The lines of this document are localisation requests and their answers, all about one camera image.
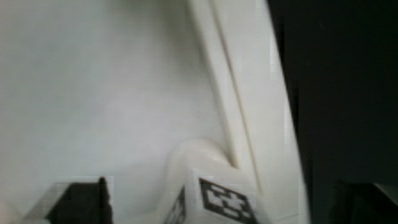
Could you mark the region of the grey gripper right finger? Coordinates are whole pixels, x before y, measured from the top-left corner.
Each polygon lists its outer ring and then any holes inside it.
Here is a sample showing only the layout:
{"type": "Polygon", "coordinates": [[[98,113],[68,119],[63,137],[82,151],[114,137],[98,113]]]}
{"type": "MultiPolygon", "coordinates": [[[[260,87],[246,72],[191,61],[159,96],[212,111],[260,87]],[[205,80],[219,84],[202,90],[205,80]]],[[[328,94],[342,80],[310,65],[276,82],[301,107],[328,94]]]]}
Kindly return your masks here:
{"type": "Polygon", "coordinates": [[[398,186],[340,182],[331,224],[398,224],[398,186]]]}

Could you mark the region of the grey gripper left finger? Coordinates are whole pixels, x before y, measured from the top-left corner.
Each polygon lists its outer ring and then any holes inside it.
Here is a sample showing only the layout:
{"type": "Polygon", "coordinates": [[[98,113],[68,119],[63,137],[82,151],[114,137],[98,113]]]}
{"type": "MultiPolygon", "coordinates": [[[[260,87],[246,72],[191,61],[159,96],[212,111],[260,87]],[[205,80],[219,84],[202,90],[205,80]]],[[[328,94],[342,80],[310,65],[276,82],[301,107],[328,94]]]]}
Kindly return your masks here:
{"type": "Polygon", "coordinates": [[[24,224],[114,224],[106,177],[91,182],[54,184],[24,217],[24,224]]]}

